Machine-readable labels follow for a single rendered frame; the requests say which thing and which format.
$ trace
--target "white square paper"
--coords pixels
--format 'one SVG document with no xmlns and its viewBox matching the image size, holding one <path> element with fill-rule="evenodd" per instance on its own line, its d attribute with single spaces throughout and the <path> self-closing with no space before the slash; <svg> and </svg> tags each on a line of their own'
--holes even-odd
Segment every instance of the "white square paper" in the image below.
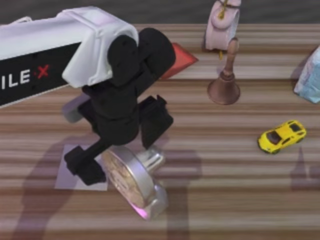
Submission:
<svg viewBox="0 0 320 240">
<path fill-rule="evenodd" d="M 66 144 L 63 148 L 63 153 L 61 156 L 60 166 L 58 174 L 55 181 L 55 189 L 69 189 L 69 190 L 89 190 L 89 191 L 107 191 L 108 189 L 108 177 L 106 182 L 96 183 L 90 186 L 85 185 L 85 183 L 78 177 L 74 176 L 67 168 L 67 163 L 65 162 L 65 155 L 74 149 L 77 145 Z M 89 147 L 89 145 L 81 146 L 84 150 Z M 97 156 L 95 160 L 102 167 L 104 173 L 106 170 L 102 164 L 101 155 Z"/>
</svg>

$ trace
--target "toy car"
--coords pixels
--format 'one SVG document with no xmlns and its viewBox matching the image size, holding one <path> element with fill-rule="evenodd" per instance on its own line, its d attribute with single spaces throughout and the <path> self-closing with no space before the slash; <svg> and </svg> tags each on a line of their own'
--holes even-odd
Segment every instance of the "toy car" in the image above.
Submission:
<svg viewBox="0 0 320 240">
<path fill-rule="evenodd" d="M 297 120 L 289 120 L 258 138 L 259 148 L 268 154 L 277 154 L 281 149 L 301 142 L 307 134 L 305 127 Z"/>
</svg>

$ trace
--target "car wheel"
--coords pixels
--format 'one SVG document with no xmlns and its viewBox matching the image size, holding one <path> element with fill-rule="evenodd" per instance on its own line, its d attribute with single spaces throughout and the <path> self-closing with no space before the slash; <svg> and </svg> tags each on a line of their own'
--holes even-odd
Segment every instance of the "car wheel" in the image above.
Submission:
<svg viewBox="0 0 320 240">
<path fill-rule="evenodd" d="M 280 152 L 280 149 L 277 149 L 277 150 L 274 150 L 273 152 L 271 152 L 271 154 L 275 155 L 275 154 L 277 154 L 279 152 Z"/>
<path fill-rule="evenodd" d="M 304 137 L 300 138 L 298 141 L 296 141 L 296 144 L 300 143 L 303 139 Z"/>
</svg>

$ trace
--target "red pyramid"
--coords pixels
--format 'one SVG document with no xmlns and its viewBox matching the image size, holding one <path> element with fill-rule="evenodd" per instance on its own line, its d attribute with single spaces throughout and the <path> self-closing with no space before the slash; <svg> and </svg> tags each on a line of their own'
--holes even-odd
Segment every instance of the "red pyramid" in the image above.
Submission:
<svg viewBox="0 0 320 240">
<path fill-rule="evenodd" d="M 161 79 L 171 78 L 198 61 L 195 56 L 182 48 L 179 44 L 172 43 L 172 46 L 175 52 L 175 63 L 162 75 Z"/>
</svg>

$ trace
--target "black label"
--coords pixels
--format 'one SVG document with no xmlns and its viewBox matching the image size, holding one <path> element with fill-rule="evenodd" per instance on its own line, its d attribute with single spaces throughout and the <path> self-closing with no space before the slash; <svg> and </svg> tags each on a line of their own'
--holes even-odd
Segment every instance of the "black label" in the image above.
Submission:
<svg viewBox="0 0 320 240">
<path fill-rule="evenodd" d="M 79 45 L 0 60 L 0 107 L 67 85 L 62 73 Z"/>
</svg>

